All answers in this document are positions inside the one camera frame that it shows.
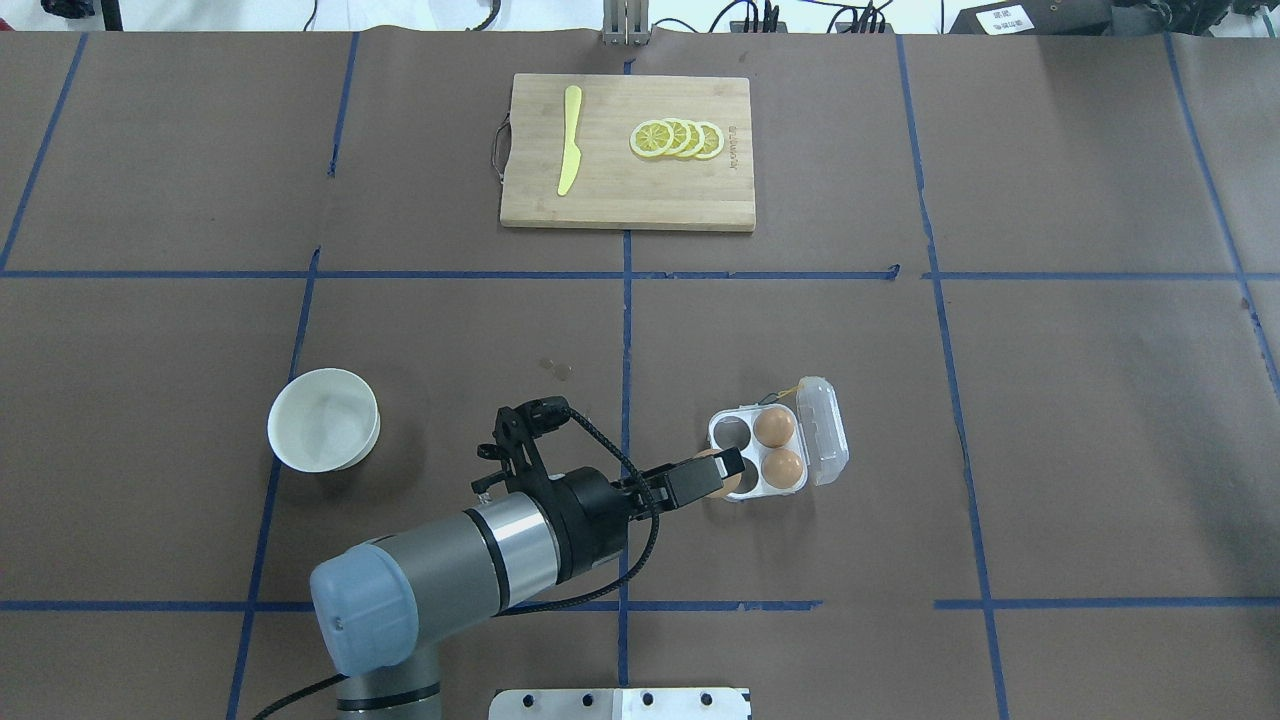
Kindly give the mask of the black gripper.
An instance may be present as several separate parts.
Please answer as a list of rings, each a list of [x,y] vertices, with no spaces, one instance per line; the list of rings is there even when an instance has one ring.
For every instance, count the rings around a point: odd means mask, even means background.
[[[556,582],[563,584],[618,557],[632,521],[650,520],[669,509],[703,500],[721,488],[723,478],[739,471],[745,473],[745,461],[733,447],[717,450],[713,457],[690,457],[646,470],[643,479],[654,511],[648,507],[639,483],[614,483],[594,468],[550,477],[554,496],[548,506],[562,520],[556,532],[559,543]]]

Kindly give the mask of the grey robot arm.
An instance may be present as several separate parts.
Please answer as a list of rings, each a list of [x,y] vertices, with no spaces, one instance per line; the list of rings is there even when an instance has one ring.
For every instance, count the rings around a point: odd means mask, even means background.
[[[735,448],[645,471],[530,471],[506,497],[371,539],[316,566],[310,593],[340,719],[439,719],[444,639],[617,559],[628,524],[733,486]]]

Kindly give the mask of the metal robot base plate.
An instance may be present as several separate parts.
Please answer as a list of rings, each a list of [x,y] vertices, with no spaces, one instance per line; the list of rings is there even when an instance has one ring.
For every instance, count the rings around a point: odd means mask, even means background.
[[[751,719],[750,691],[732,687],[508,689],[489,719]]]

